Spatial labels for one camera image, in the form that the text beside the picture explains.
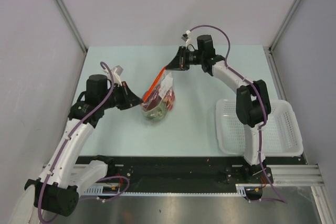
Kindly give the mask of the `clear zip top bag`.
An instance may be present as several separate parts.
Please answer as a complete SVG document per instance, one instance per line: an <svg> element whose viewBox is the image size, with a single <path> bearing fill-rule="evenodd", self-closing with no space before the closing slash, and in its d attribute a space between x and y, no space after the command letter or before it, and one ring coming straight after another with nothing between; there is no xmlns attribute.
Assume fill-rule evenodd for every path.
<svg viewBox="0 0 336 224"><path fill-rule="evenodd" d="M148 124L158 124L173 110L173 75L163 67L142 97L141 112Z"/></svg>

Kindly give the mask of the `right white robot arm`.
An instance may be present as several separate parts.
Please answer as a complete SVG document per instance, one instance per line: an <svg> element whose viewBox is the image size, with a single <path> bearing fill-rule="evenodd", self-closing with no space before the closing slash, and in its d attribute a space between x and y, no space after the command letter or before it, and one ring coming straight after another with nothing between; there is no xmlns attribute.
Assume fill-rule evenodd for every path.
<svg viewBox="0 0 336 224"><path fill-rule="evenodd" d="M216 53L211 35L198 36L194 50L188 45L180 46L166 70L186 71L192 65L200 65L205 73L222 81L236 94L236 115L244 125L244 159L248 163L242 169L242 176L245 181L254 183L261 177L257 166L265 159L261 152L261 131L271 112L265 81L251 81L229 66L226 59Z"/></svg>

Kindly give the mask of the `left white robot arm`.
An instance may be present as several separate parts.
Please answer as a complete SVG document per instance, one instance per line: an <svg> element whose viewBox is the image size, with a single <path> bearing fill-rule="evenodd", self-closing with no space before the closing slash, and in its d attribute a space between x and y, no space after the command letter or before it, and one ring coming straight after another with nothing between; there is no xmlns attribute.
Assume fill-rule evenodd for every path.
<svg viewBox="0 0 336 224"><path fill-rule="evenodd" d="M75 210L79 197L92 184L102 179L110 182L116 169L111 159L98 156L80 173L71 176L77 158L88 137L107 109L126 110L143 101L124 81L114 81L103 74L90 75L86 90L71 107L64 134L52 158L36 180L28 179L24 188L35 187L34 206L68 217Z"/></svg>

